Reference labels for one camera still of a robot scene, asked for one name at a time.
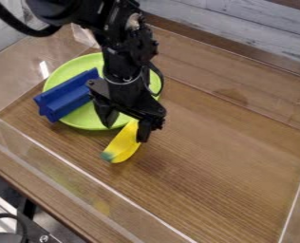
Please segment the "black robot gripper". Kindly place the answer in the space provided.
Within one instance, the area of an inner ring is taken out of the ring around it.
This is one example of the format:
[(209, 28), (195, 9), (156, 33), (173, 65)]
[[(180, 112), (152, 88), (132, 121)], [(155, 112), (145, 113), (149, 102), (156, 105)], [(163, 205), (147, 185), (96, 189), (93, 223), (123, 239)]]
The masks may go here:
[(120, 113), (139, 122), (137, 141), (148, 142), (151, 134), (163, 129), (167, 110), (151, 89), (151, 75), (141, 74), (129, 83), (115, 83), (108, 78), (88, 81), (89, 95), (103, 124), (112, 128)]

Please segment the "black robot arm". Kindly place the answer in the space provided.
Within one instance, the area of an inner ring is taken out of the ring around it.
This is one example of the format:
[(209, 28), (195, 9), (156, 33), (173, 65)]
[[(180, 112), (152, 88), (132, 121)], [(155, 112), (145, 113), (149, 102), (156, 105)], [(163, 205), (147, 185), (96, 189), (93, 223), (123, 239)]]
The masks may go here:
[(53, 27), (76, 24), (92, 31), (104, 57), (104, 76), (88, 82), (101, 122), (112, 127), (119, 115), (139, 120), (137, 141), (163, 128), (167, 109), (156, 100), (151, 74), (160, 42), (137, 0), (26, 0), (36, 17)]

